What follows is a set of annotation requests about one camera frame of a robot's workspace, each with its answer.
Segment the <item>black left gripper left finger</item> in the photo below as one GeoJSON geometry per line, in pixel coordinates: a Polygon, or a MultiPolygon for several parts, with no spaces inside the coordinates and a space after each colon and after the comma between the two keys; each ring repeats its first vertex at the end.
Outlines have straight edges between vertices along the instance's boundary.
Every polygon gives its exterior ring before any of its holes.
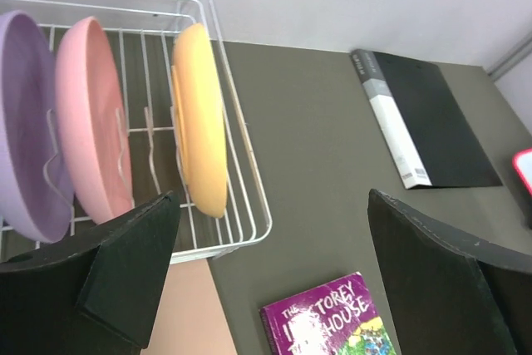
{"type": "Polygon", "coordinates": [[[180,223],[167,192],[1,264],[3,354],[138,354],[147,348],[180,223]]]}

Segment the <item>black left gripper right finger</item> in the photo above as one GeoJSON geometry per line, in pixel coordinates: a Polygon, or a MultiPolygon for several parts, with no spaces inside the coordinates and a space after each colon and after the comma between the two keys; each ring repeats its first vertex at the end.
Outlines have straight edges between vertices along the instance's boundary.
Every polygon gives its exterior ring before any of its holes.
{"type": "Polygon", "coordinates": [[[367,207],[404,354],[529,354],[531,257],[372,189],[367,207]]]}

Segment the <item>purple plate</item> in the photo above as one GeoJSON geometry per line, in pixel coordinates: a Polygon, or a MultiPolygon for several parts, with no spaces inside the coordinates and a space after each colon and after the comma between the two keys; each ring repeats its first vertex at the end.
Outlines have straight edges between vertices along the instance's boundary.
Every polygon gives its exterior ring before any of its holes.
{"type": "Polygon", "coordinates": [[[25,12],[1,16],[1,215],[19,234],[54,243],[68,231],[74,190],[57,132],[55,57],[25,12]]]}

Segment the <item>pink plate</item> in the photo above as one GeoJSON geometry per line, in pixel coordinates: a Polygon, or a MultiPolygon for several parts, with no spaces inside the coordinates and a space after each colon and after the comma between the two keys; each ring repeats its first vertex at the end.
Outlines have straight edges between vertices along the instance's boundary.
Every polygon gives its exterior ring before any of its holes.
{"type": "Polygon", "coordinates": [[[56,53],[55,112],[76,198],[97,224],[134,207],[126,111],[111,46],[95,17],[76,22],[56,53]]]}

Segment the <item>orange plate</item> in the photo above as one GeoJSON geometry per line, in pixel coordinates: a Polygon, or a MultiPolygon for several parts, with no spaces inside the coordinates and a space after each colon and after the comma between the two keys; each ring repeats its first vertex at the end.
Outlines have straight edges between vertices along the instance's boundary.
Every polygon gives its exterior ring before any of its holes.
{"type": "Polygon", "coordinates": [[[170,72],[182,176],[199,211],[219,219],[228,197],[224,112],[203,24],[187,27],[175,39],[170,72]]]}

